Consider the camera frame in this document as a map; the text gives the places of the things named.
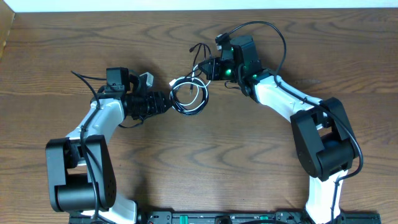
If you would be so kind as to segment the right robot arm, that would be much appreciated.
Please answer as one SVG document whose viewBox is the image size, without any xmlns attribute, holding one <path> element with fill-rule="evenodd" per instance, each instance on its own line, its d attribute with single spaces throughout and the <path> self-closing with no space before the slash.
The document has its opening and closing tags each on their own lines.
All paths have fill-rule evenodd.
<svg viewBox="0 0 398 224">
<path fill-rule="evenodd" d="M 341 184 L 363 168 L 363 153 L 341 101 L 306 95 L 262 67 L 250 35 L 220 34 L 215 43 L 221 55 L 198 68 L 210 81 L 237 83 L 243 95 L 291 124 L 298 159 L 310 176 L 305 211 L 313 223 L 335 223 Z"/>
</svg>

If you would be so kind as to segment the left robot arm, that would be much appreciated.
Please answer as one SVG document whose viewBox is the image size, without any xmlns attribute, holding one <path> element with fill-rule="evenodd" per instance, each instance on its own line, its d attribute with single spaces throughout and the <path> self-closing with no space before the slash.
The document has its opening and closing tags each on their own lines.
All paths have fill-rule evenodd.
<svg viewBox="0 0 398 224">
<path fill-rule="evenodd" d="M 149 72 L 107 68 L 103 81 L 91 90 L 90 110 L 81 123 L 45 147 L 50 204 L 68 213 L 70 223 L 147 223 L 137 203 L 117 190 L 108 144 L 128 116 L 143 124 L 170 103 L 163 92 L 150 90 Z"/>
</svg>

